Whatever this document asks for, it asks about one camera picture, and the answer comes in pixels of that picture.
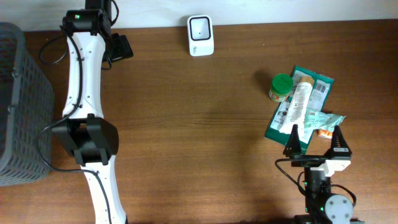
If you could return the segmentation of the orange tissue pack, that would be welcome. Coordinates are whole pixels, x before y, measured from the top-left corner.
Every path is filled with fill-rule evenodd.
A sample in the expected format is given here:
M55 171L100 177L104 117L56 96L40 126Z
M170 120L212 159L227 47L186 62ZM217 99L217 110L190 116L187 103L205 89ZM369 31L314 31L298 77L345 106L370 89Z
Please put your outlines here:
M332 139L333 132L324 129L319 129L318 136L325 139Z

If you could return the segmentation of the white Pantene tube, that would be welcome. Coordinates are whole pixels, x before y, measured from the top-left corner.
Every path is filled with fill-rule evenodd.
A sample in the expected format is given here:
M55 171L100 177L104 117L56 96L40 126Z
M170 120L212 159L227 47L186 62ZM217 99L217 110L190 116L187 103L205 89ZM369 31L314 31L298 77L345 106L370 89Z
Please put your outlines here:
M280 132L290 134L293 125L298 125L298 135L304 136L304 121L308 101L313 89L314 79L310 76L303 76L294 92L292 100L289 104L287 115L284 123L280 128Z

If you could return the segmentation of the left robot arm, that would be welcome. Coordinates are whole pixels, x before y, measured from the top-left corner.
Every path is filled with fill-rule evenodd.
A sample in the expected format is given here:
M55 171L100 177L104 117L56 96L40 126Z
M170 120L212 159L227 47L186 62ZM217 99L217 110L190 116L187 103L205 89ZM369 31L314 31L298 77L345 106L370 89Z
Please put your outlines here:
M119 198L115 163L119 149L117 127L105 120L101 106L104 63L134 54L124 35L111 31L118 17L115 1L86 1L83 9L69 10L61 30L70 58L68 94L62 119L52 128L66 152L85 176L95 211L95 223L128 222Z

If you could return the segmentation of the green 3M glove packet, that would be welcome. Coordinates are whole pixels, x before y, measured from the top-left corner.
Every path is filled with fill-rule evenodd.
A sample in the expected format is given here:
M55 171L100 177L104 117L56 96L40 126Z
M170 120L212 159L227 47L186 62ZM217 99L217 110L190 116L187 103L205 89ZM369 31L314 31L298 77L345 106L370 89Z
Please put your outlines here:
M274 112L271 122L265 132L266 139L273 140L279 144L286 145L289 139L289 134L281 133L280 128L283 126L285 118L288 114L290 102L292 101L295 89L302 77L311 77L314 79L311 92L308 97L308 103L305 112L321 111L330 94L331 88L334 84L334 79L326 77L319 73L315 73L303 67L295 66L292 73L292 89L284 101L281 101Z

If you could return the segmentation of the teal foil sachet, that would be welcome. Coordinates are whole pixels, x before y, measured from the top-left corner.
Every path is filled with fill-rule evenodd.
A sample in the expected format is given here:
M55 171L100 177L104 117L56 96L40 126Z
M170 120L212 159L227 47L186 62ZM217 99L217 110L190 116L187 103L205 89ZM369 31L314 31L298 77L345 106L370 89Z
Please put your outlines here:
M307 109L305 113L304 128L308 130L321 129L333 132L335 126L339 126L344 119L345 117L341 115Z

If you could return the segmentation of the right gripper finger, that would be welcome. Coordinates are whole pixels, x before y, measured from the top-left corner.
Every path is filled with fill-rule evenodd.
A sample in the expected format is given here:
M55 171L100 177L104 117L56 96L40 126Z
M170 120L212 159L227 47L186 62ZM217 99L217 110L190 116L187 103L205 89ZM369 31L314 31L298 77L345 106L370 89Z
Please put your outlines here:
M351 159L352 151L345 141L339 126L334 127L331 146L324 156L328 159Z
M298 157L301 154L302 154L302 147L300 145L298 125L294 124L292 127L291 134L289 136L289 140L285 145L283 155L285 155L286 157Z

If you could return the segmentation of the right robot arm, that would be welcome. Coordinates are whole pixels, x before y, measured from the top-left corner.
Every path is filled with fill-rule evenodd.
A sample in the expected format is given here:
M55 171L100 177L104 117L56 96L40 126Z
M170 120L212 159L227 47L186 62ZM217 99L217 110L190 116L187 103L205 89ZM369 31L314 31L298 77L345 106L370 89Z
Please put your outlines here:
M283 162L302 167L304 185L300 177L293 180L305 197L304 215L293 217L293 223L350 223L356 205L356 196L347 188L331 183L335 172L345 170L351 164L352 151L346 143L340 127L335 126L331 146L320 156L302 154L298 126L293 125L283 154Z

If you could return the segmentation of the green lid jar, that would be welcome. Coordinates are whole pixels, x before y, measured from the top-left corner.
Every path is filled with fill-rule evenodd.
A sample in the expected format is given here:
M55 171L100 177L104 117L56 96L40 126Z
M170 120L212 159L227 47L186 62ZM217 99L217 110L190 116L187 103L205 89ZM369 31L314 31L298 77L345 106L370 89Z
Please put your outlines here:
M290 75L280 73L272 79L269 97L276 102L285 101L292 90L293 79Z

